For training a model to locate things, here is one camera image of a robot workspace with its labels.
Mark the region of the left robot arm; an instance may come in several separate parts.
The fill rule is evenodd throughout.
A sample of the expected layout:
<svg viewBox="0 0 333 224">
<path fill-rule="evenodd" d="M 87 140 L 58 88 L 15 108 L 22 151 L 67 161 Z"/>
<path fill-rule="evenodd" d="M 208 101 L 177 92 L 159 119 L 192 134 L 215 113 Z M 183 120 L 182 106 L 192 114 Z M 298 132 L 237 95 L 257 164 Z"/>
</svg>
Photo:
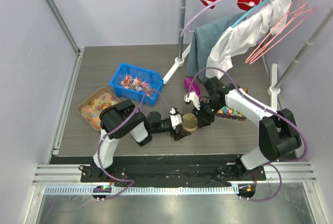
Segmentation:
<svg viewBox="0 0 333 224">
<path fill-rule="evenodd" d="M 100 115 L 100 141 L 88 176 L 100 182 L 107 181 L 111 175 L 110 166 L 119 141 L 126 135 L 144 146 L 152 141 L 153 134 L 169 133 L 175 141 L 191 135 L 183 128 L 183 115 L 172 108 L 169 117 L 162 119 L 156 111 L 145 116 L 132 101 L 126 100 L 104 109 Z"/>
</svg>

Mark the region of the clear plastic jar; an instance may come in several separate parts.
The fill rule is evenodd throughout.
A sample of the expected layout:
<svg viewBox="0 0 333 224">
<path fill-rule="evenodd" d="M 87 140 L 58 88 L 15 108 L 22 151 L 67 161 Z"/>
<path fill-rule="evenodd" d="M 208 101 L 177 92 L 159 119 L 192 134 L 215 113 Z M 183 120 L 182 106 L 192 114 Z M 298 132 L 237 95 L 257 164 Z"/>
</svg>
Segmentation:
<svg viewBox="0 0 333 224">
<path fill-rule="evenodd" d="M 197 129 L 197 126 L 194 128 L 187 128 L 183 126 L 183 130 L 189 133 L 193 133 Z"/>
</svg>

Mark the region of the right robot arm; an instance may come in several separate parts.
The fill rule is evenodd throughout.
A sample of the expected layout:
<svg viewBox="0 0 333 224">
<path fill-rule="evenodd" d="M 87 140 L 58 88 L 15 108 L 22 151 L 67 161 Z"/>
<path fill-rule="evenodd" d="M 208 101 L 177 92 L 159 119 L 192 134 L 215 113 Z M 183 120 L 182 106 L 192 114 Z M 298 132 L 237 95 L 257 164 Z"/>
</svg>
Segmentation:
<svg viewBox="0 0 333 224">
<path fill-rule="evenodd" d="M 227 106 L 242 113 L 259 130 L 258 145 L 235 161 L 235 174 L 239 179 L 248 179 L 261 166 L 301 147 L 302 141 L 290 110 L 275 110 L 249 96 L 235 83 L 225 85 L 217 77 L 208 79 L 204 86 L 210 95 L 208 100 L 200 100 L 194 91 L 184 97 L 186 103 L 193 103 L 198 128 L 211 125 L 218 110 Z"/>
</svg>

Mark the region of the blue plastic bin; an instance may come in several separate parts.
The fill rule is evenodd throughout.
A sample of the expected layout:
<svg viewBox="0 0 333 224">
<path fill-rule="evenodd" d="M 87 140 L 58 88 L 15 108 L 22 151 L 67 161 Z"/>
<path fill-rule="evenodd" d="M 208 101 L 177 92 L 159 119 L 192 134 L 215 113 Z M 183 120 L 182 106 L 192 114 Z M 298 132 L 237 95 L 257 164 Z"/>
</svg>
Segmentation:
<svg viewBox="0 0 333 224">
<path fill-rule="evenodd" d="M 154 106 L 163 87 L 163 78 L 156 71 L 121 63 L 109 82 L 118 97 Z"/>
</svg>

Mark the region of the purple plastic scoop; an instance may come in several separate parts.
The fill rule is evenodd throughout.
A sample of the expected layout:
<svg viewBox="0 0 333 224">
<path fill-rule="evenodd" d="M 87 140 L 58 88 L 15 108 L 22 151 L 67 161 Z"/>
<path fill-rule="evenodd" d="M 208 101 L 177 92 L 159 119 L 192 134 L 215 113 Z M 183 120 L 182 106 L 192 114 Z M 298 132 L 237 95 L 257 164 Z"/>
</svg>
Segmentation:
<svg viewBox="0 0 333 224">
<path fill-rule="evenodd" d="M 195 92 L 198 97 L 201 97 L 201 90 L 198 84 L 196 82 L 193 82 L 192 86 L 190 86 L 192 80 L 193 79 L 191 77 L 187 77 L 184 79 L 184 86 L 186 91 L 191 88 L 191 92 Z"/>
</svg>

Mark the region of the cream jar lid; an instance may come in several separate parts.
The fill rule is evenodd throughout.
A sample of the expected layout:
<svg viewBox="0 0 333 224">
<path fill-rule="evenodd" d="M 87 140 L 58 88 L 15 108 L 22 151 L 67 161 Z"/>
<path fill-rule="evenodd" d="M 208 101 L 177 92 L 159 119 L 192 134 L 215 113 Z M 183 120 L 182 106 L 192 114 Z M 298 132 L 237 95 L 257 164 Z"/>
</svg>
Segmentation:
<svg viewBox="0 0 333 224">
<path fill-rule="evenodd" d="M 197 117 L 192 114 L 192 113 L 186 113 L 183 115 L 183 124 L 182 127 L 187 127 L 187 128 L 194 128 L 198 127 L 198 119 Z"/>
</svg>

